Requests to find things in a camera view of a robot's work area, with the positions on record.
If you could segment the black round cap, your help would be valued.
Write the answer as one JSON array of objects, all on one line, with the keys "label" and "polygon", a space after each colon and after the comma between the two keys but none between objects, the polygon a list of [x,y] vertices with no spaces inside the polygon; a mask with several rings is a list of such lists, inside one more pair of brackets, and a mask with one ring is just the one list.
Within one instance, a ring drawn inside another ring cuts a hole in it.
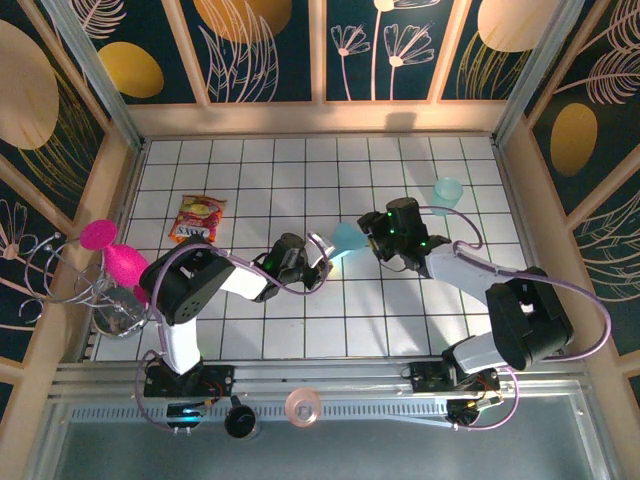
[{"label": "black round cap", "polygon": [[258,417],[256,412],[239,397],[230,397],[231,407],[224,419],[226,433],[236,440],[249,440],[257,434]]}]

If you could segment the light blue cloth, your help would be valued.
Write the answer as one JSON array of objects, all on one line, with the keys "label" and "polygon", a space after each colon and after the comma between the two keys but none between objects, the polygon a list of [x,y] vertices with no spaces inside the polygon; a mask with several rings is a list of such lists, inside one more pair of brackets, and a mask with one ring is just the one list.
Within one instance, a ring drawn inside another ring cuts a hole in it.
[{"label": "light blue cloth", "polygon": [[330,261],[337,261],[350,253],[369,246],[369,241],[365,234],[358,228],[343,222],[336,226],[330,236],[330,241],[334,247],[329,255]]}]

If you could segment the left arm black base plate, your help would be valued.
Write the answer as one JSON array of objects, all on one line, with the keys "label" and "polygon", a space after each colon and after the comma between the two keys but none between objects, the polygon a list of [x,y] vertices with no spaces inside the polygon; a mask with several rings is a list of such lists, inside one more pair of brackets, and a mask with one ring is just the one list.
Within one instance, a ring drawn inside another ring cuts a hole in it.
[{"label": "left arm black base plate", "polygon": [[230,397],[235,368],[231,365],[198,364],[178,375],[168,366],[153,365],[146,370],[145,398]]}]

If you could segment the colourful candy bag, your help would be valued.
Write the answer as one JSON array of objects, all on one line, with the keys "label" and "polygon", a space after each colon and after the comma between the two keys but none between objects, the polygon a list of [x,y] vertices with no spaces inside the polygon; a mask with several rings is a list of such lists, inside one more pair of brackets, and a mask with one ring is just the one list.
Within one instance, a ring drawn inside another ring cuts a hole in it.
[{"label": "colourful candy bag", "polygon": [[183,195],[169,238],[182,243],[192,235],[200,235],[213,243],[226,205],[226,200],[206,195]]}]

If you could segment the aluminium mounting rail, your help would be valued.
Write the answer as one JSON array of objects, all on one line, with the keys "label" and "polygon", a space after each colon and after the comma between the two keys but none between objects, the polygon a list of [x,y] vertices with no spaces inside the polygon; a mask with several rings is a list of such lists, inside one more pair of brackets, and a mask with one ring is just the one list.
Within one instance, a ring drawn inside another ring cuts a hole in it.
[{"label": "aluminium mounting rail", "polygon": [[[300,387],[325,399],[386,399],[412,394],[407,364],[391,358],[233,361],[232,392],[252,400],[283,400]],[[125,401],[134,395],[139,361],[95,361],[58,366],[50,401]],[[516,374],[525,396],[569,395],[590,389],[582,363],[545,363]]]}]

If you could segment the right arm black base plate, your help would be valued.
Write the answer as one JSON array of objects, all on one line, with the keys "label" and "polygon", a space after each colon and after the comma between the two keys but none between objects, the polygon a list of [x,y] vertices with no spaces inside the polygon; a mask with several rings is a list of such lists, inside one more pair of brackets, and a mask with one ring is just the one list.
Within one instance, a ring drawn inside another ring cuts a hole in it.
[{"label": "right arm black base plate", "polygon": [[414,393],[500,390],[496,369],[467,374],[445,361],[410,363],[409,380]]}]

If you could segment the pink wine glass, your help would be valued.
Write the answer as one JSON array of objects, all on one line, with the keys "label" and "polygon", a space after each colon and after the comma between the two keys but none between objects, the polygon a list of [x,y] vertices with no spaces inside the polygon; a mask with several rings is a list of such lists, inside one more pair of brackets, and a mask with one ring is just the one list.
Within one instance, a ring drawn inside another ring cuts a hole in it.
[{"label": "pink wine glass", "polygon": [[118,286],[130,288],[135,298],[148,305],[148,296],[139,281],[149,262],[133,247],[116,244],[118,228],[107,219],[99,219],[88,224],[79,236],[81,246],[103,254],[106,272]]}]

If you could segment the grey metal sheet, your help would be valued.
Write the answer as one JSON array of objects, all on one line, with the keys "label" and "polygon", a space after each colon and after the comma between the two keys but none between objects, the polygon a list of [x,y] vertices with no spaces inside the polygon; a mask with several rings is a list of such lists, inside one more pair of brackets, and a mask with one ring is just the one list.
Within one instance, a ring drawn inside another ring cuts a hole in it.
[{"label": "grey metal sheet", "polygon": [[174,436],[130,403],[59,404],[25,480],[627,480],[576,395],[520,402],[505,425],[456,432],[390,420],[221,424]]}]

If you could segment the translucent teal plastic cup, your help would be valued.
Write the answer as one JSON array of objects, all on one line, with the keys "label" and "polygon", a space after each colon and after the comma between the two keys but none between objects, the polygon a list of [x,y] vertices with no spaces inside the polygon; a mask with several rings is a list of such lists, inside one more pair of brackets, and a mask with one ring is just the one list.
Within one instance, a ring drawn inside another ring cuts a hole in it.
[{"label": "translucent teal plastic cup", "polygon": [[450,210],[454,209],[463,196],[462,184],[450,177],[443,177],[436,181],[430,205],[433,214],[446,216]]}]

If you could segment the perforated metal strip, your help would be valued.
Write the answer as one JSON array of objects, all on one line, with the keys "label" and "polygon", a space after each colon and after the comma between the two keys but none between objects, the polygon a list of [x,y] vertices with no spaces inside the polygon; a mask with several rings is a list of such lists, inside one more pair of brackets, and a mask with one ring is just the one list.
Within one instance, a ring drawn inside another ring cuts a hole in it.
[{"label": "perforated metal strip", "polygon": [[[260,421],[288,421],[283,402],[249,402]],[[445,417],[444,399],[330,400],[323,403],[318,420],[370,420],[387,416]],[[136,405],[79,404],[70,410],[73,423],[144,423]]]}]

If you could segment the aluminium frame post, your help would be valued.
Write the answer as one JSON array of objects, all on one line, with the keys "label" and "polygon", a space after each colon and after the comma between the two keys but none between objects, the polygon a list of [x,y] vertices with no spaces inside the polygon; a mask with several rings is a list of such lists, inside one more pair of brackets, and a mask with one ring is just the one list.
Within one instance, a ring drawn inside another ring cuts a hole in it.
[{"label": "aluminium frame post", "polygon": [[142,150],[141,136],[126,103],[107,72],[94,45],[107,40],[125,19],[124,0],[38,0],[55,24],[87,80],[128,145]]},{"label": "aluminium frame post", "polygon": [[585,0],[560,0],[530,54],[494,129],[494,143],[508,142],[538,85],[559,55],[566,37],[579,19]]}]

